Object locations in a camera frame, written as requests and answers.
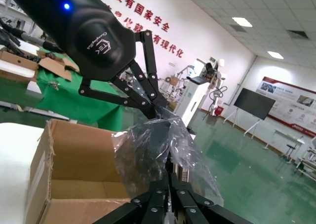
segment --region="cardboard box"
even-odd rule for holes
[[[9,53],[6,48],[3,48],[0,51],[0,59],[7,61],[7,62],[10,62],[10,63],[13,63],[15,65],[22,66],[22,67],[30,69],[30,70],[37,70],[39,67],[37,65],[37,63],[32,61],[32,60],[28,60],[28,59],[22,58],[20,56]]]
[[[171,76],[170,84],[171,84],[172,86],[175,86],[175,87],[176,87],[179,81],[180,81],[180,79],[178,79],[177,77]]]
[[[171,102],[169,102],[168,103],[168,106],[171,108],[171,109],[176,109],[176,107],[177,107],[177,102],[174,102],[174,101],[171,101]]]
[[[0,77],[6,78],[6,79],[9,79],[12,81],[16,81],[16,82],[22,82],[25,84],[29,83],[30,81],[36,82],[37,75],[38,75],[38,71],[35,72],[35,75],[33,78],[29,78],[29,77],[23,77],[20,75],[15,75],[15,74],[9,73],[7,71],[0,70]]]
[[[69,70],[65,69],[65,65],[62,65],[60,63],[58,63],[55,60],[52,60],[50,58],[44,58],[41,59],[39,62],[39,65],[49,71],[51,71],[52,73],[68,80],[71,81],[71,72]]]
[[[38,56],[39,56],[41,59],[44,59],[44,58],[47,57],[47,56],[46,56],[46,52],[44,52],[44,51],[38,50],[38,51],[37,51],[37,54],[38,54]],[[59,62],[59,63],[61,63],[62,65],[64,65],[66,69],[69,68],[69,69],[71,69],[72,71],[77,72],[78,74],[80,73],[80,70],[79,70],[78,65],[74,64],[74,63],[71,62],[69,59],[67,59],[67,58],[60,58],[60,57],[56,56],[56,58],[55,58],[54,60],[57,61],[57,62]]]
[[[1,49],[0,51],[0,59],[13,63],[15,65],[19,65],[21,67],[30,69],[30,70],[34,70],[35,72],[35,76],[33,78],[27,78],[27,77],[22,77],[19,75],[16,75],[14,73],[9,73],[6,71],[0,71],[0,77],[4,77],[13,81],[18,81],[18,82],[23,82],[23,83],[29,83],[30,81],[36,81],[37,75],[38,75],[38,68],[39,65],[47,70],[49,70],[50,72],[68,80],[71,81],[72,77],[71,77],[71,72],[69,70],[65,69],[65,65],[69,65],[69,67],[73,67],[76,68],[77,66],[74,65],[70,60],[68,59],[61,59],[61,61],[63,63],[54,61],[50,58],[43,58],[38,64],[34,61],[22,58],[20,56],[11,54],[9,52],[7,52],[6,48]]]
[[[111,131],[47,123],[31,164],[25,224],[92,224],[129,201]]]

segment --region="green floor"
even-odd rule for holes
[[[197,112],[191,127],[215,177],[225,207],[254,224],[315,224],[316,183],[295,174],[262,144],[219,119],[203,120]],[[132,124],[124,111],[123,127]],[[0,123],[14,122],[44,127],[46,116],[0,108]]]

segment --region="white wall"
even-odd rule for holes
[[[223,29],[215,20],[207,15],[191,0],[135,0],[145,9],[150,9],[154,15],[168,22],[170,29],[166,33],[158,26],[146,20],[143,16],[134,13],[134,8],[125,7],[125,0],[120,3],[117,0],[102,0],[110,5],[112,11],[120,11],[124,21],[126,17],[133,20],[133,27],[140,23],[145,29],[160,35],[178,48],[183,49],[183,58],[178,58],[160,45],[155,45],[158,76],[166,78],[181,71],[187,65],[192,65],[196,58],[208,62],[212,56],[215,59],[225,59],[225,67],[222,72],[228,75],[224,85],[229,90],[225,93],[223,102],[228,102],[237,84],[251,64],[254,54],[244,47],[239,41]],[[137,48],[136,61],[144,67],[142,48]],[[203,108],[206,110],[210,101],[206,101]]]
[[[243,85],[240,88],[240,91],[243,87],[252,91],[256,91],[257,87],[259,86],[260,82],[265,76],[316,91],[316,81],[315,81],[316,70],[315,69],[310,69],[310,68],[306,68],[302,66],[296,66],[289,63],[284,63],[284,62],[270,60],[270,59],[261,58],[261,57],[259,57],[256,60],[255,64],[251,68]],[[230,106],[228,109],[224,111],[224,117],[227,117],[228,115],[230,115],[235,109],[236,107]],[[238,111],[237,125],[240,126],[241,128],[247,130],[256,121],[257,121],[257,118],[250,115],[249,113],[244,112],[242,110]],[[293,130],[268,117],[265,119],[265,121],[262,121],[259,123],[255,132],[255,136],[257,136],[258,138],[262,139],[265,142],[272,143],[271,145],[277,148],[278,150],[282,152],[286,152],[288,150],[288,147],[286,146],[286,144],[290,144],[290,142],[288,142],[286,139],[282,139],[278,137],[278,135],[274,136],[274,138],[271,139],[274,129],[283,131],[286,134],[292,135],[296,138],[300,138],[301,136],[304,136],[303,140],[306,144],[303,145],[298,150],[297,154],[294,156],[295,158],[301,157],[302,154],[305,152],[305,150],[310,146],[310,140],[311,140],[310,137],[304,134],[301,134],[298,131]]]

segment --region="plastic bag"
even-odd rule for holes
[[[182,119],[167,109],[156,110],[162,119],[138,123],[112,136],[118,172],[129,196],[147,192],[151,181],[163,178],[171,152],[172,162],[189,170],[193,190],[223,206],[216,182]]]

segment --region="black monitor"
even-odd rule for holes
[[[276,101],[243,88],[234,106],[260,119],[265,119]]]

